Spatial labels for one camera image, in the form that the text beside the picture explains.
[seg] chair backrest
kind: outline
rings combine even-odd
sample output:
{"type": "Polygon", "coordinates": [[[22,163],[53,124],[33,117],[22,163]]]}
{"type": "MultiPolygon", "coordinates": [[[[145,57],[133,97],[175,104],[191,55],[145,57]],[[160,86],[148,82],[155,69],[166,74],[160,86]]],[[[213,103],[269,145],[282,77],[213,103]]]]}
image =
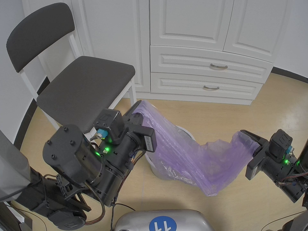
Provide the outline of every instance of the chair backrest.
{"type": "Polygon", "coordinates": [[[54,3],[29,14],[14,28],[6,42],[16,72],[74,30],[73,16],[66,3],[54,3]]]}

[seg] chair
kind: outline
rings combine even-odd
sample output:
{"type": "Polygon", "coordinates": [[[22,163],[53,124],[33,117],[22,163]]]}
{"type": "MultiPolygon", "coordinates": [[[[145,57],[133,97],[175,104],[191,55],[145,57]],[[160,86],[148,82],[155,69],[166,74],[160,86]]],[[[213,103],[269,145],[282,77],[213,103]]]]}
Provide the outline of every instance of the chair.
{"type": "Polygon", "coordinates": [[[103,109],[114,108],[127,91],[131,105],[136,102],[135,68],[81,56],[72,33],[74,30],[68,5],[54,3],[24,18],[10,34],[6,48],[16,72],[21,74],[37,105],[55,129],[59,128],[57,122],[75,124],[89,138],[96,132],[93,122],[103,109]],[[37,95],[23,68],[67,34],[76,59],[37,95]]]}

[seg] wooden floor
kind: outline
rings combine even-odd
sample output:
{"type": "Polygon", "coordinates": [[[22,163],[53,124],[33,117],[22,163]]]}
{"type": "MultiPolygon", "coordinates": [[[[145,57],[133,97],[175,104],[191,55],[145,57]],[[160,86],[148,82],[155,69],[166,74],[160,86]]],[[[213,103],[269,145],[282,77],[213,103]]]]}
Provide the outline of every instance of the wooden floor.
{"type": "MultiPolygon", "coordinates": [[[[308,84],[284,76],[271,74],[256,100],[250,106],[167,100],[149,100],[171,122],[189,130],[199,144],[222,139],[230,141],[232,135],[246,129],[266,139],[278,129],[293,137],[295,156],[301,152],[308,138],[308,84]]],[[[129,99],[122,99],[116,109],[124,113],[129,99]]],[[[30,165],[41,174],[54,173],[42,158],[44,143],[55,132],[38,108],[25,136],[21,152],[30,165]]],[[[98,202],[86,197],[92,207],[88,220],[100,215],[98,202]]],[[[194,209],[202,212],[216,231],[260,231],[275,219],[304,210],[302,198],[292,203],[268,177],[260,172],[249,181],[245,169],[217,196],[207,197],[197,187],[179,181],[163,181],[155,177],[145,158],[142,158],[126,180],[118,203],[136,210],[194,209]]],[[[129,212],[116,206],[115,221],[129,212]]],[[[44,230],[36,217],[34,230],[44,230]]],[[[106,208],[102,221],[81,230],[110,230],[111,208],[106,208]]],[[[58,230],[47,218],[42,218],[48,231],[58,230]]],[[[281,229],[290,220],[277,221],[264,230],[281,229]]]]}

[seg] white wall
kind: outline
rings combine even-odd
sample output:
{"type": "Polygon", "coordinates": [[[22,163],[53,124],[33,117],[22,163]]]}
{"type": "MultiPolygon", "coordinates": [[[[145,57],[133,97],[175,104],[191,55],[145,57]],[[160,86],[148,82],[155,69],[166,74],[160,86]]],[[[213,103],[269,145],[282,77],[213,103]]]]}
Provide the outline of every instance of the white wall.
{"type": "Polygon", "coordinates": [[[289,24],[274,66],[308,78],[308,0],[293,0],[289,24]]]}
{"type": "MultiPolygon", "coordinates": [[[[11,31],[24,17],[21,0],[0,0],[0,130],[11,142],[33,99],[6,51],[11,31]]],[[[46,75],[37,57],[25,67],[25,72],[38,90],[46,75]]]]}

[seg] white logo symbol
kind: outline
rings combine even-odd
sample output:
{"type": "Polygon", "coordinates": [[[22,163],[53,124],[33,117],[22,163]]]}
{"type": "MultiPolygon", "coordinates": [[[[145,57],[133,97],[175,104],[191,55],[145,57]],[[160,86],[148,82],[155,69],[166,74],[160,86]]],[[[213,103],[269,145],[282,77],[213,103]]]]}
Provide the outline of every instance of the white logo symbol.
{"type": "MultiPolygon", "coordinates": [[[[158,229],[157,222],[154,222],[154,226],[155,226],[155,231],[161,231],[161,229],[158,229]]],[[[168,228],[167,221],[164,221],[164,227],[165,227],[165,231],[169,231],[171,229],[171,227],[168,228]]]]}

